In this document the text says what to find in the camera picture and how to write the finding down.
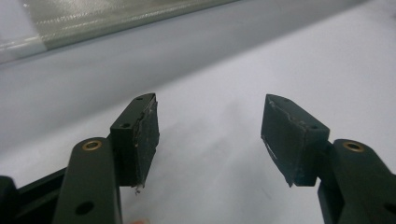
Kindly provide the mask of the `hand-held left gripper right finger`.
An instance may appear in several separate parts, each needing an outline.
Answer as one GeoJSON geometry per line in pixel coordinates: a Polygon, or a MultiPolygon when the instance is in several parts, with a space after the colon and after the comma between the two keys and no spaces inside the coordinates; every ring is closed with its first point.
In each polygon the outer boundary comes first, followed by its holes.
{"type": "Polygon", "coordinates": [[[373,149],[329,141],[330,129],[292,100],[268,94],[261,138],[289,186],[313,187],[325,224],[396,224],[396,175],[373,149]]]}

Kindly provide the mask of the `white frame bar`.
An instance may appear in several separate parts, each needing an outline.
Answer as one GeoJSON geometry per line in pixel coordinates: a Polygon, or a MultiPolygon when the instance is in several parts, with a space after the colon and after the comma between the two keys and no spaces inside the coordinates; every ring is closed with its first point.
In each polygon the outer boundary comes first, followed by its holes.
{"type": "Polygon", "coordinates": [[[45,44],[38,35],[12,40],[0,39],[0,63],[12,62],[46,50],[45,44]]]}

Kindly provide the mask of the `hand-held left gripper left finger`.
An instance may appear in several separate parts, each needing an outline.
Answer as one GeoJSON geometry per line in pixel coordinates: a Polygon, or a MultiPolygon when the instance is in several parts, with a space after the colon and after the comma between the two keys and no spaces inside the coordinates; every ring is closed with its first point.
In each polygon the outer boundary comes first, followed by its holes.
{"type": "Polygon", "coordinates": [[[109,136],[76,144],[52,224],[122,224],[121,187],[143,187],[159,144],[156,95],[138,96],[110,127],[109,136]]]}

